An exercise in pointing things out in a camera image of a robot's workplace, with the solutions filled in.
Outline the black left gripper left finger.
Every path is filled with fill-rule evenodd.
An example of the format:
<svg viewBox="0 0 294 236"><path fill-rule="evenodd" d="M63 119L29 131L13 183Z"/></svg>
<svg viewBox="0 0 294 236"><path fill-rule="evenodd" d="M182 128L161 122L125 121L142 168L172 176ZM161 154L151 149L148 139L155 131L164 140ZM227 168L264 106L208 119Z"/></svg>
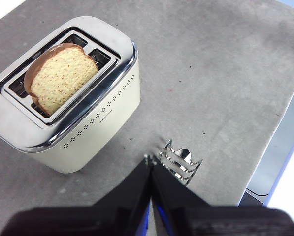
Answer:
<svg viewBox="0 0 294 236"><path fill-rule="evenodd" d="M113 190L93 205L39 207L13 215L3 236L144 236L152 157L146 155Z"/></svg>

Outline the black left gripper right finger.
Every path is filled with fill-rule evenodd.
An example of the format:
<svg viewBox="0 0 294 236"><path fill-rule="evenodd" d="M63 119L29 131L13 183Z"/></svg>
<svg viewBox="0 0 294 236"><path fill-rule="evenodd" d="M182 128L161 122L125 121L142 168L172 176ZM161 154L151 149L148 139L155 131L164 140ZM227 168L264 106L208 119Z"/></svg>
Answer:
<svg viewBox="0 0 294 236"><path fill-rule="evenodd" d="M284 211L261 206L211 206L151 157L152 199L170 236L294 236Z"/></svg>

